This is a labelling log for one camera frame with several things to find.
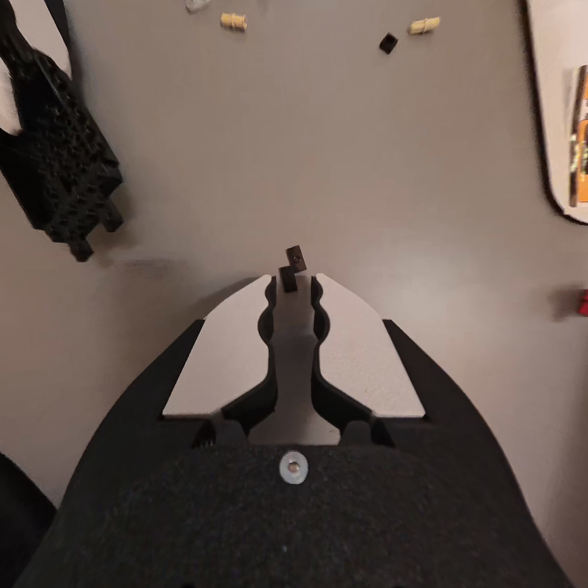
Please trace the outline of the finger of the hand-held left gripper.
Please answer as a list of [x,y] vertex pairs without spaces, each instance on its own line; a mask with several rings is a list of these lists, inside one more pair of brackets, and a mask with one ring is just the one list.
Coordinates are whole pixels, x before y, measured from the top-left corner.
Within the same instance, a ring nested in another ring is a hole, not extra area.
[[72,78],[70,54],[45,1],[16,1],[16,23],[27,43]]
[[13,92],[11,74],[1,59],[1,129],[10,135],[19,135],[22,127]]

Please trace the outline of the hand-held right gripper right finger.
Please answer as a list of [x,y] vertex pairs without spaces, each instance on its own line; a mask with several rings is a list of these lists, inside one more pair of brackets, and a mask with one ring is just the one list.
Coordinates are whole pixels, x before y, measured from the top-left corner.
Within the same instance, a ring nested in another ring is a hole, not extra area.
[[323,419],[425,415],[378,312],[324,273],[312,276],[311,304],[311,399]]

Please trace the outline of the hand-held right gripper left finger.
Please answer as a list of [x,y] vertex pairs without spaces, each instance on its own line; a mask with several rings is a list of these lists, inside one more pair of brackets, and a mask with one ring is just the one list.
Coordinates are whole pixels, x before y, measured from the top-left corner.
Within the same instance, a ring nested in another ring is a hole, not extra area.
[[275,277],[262,275],[209,312],[165,418],[212,416],[268,381],[275,298]]

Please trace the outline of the black brick plate assembly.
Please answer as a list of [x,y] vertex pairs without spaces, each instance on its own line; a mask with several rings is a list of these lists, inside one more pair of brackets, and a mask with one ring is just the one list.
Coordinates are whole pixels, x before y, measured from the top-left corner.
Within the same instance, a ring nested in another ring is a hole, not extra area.
[[1,34],[1,59],[22,128],[1,131],[1,173],[32,227],[85,262],[89,234],[123,224],[111,201],[122,184],[119,162],[69,76],[15,26]]

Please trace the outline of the grey desk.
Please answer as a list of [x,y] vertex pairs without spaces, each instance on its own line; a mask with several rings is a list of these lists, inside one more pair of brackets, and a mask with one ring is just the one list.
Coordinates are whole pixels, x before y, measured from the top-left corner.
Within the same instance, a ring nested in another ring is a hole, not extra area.
[[[587,586],[587,228],[549,205],[515,1],[67,1],[125,223],[78,263],[1,178],[1,452],[55,504],[122,392],[299,245],[475,404]],[[245,32],[222,12],[245,15]],[[410,36],[413,21],[440,17]],[[386,55],[379,43],[399,40]]]

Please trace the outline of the pile of small brick pieces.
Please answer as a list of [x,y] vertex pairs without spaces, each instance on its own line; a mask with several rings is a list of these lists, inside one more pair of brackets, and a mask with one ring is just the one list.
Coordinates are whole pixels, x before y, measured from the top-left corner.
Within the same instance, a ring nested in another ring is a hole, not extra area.
[[[184,4],[189,14],[196,14],[203,11],[211,2],[212,1],[184,1]],[[226,29],[239,32],[245,32],[247,30],[247,20],[245,15],[234,12],[222,12],[219,22],[220,25]]]

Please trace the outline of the person's dark trousers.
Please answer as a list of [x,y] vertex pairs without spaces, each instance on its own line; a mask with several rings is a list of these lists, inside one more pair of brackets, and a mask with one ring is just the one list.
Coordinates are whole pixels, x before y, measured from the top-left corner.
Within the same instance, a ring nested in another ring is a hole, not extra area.
[[1,587],[12,587],[55,518],[56,508],[36,484],[1,454]]

